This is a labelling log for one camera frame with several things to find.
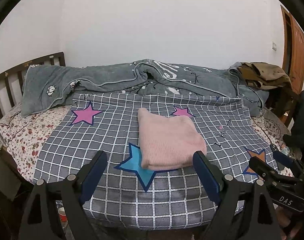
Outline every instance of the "wooden bed frame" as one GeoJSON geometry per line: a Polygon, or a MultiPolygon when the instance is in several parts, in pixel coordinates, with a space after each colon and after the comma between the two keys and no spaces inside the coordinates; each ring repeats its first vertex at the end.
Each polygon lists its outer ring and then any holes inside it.
{"type": "MultiPolygon", "coordinates": [[[[44,63],[49,63],[51,65],[55,65],[54,61],[59,62],[60,66],[65,66],[65,58],[64,58],[64,53],[63,52],[58,52],[54,54],[49,54],[43,57],[39,57],[36,59],[32,59],[30,61],[24,62],[22,64],[19,64],[15,67],[12,67],[0,74],[0,82],[5,83],[6,91],[7,91],[7,96],[8,96],[8,101],[10,102],[11,107],[13,107],[14,100],[13,100],[13,94],[10,89],[10,84],[8,81],[8,77],[11,75],[17,75],[17,79],[20,85],[20,90],[21,94],[23,95],[23,75],[22,72],[25,72],[30,65],[44,65],[44,63]]],[[[3,114],[1,105],[0,105],[0,119],[5,115],[6,113],[3,114]]]]}

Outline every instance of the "floor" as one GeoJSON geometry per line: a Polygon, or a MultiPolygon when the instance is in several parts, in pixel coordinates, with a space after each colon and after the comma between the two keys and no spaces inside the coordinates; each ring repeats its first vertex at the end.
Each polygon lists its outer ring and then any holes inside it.
{"type": "MultiPolygon", "coordinates": [[[[103,240],[198,240],[206,226],[173,229],[173,230],[151,230],[118,229],[94,227],[95,234],[103,240]]],[[[69,228],[66,230],[66,240],[74,240],[69,228]]]]}

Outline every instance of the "gray comforter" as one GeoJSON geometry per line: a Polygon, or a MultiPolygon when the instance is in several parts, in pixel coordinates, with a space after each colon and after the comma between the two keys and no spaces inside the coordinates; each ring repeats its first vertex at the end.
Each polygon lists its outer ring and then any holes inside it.
{"type": "Polygon", "coordinates": [[[253,90],[240,78],[235,63],[218,70],[200,66],[165,64],[144,59],[132,63],[86,68],[31,65],[23,86],[22,116],[72,104],[74,91],[90,90],[138,94],[181,94],[244,97],[251,116],[259,114],[268,92],[253,90]]]}

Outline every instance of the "pink knitted sweater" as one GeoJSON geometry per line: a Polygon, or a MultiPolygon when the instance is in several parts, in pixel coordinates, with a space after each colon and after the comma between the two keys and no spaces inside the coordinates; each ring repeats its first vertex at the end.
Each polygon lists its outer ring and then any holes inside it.
{"type": "Polygon", "coordinates": [[[138,110],[141,167],[152,171],[192,165],[194,152],[206,155],[206,144],[187,116],[165,117],[138,110]]]}

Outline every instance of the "plaid cloth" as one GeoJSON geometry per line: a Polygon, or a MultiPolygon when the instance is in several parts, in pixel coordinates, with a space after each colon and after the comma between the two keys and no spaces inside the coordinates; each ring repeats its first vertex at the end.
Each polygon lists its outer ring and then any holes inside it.
{"type": "Polygon", "coordinates": [[[224,174],[239,181],[254,181],[246,172],[250,154],[264,152],[266,162],[276,168],[269,145],[253,129],[248,108],[240,98],[183,95],[75,94],[73,107],[44,144],[36,165],[34,183],[62,180],[89,163],[97,150],[108,154],[108,165],[90,201],[88,216],[106,226],[140,229],[187,228],[208,223],[215,205],[210,201],[193,167],[159,172],[147,190],[134,172],[116,169],[129,159],[130,147],[138,144],[138,109],[171,116],[188,108],[196,130],[206,140],[207,158],[224,174]],[[93,119],[72,124],[91,102],[101,110],[93,119]]]}

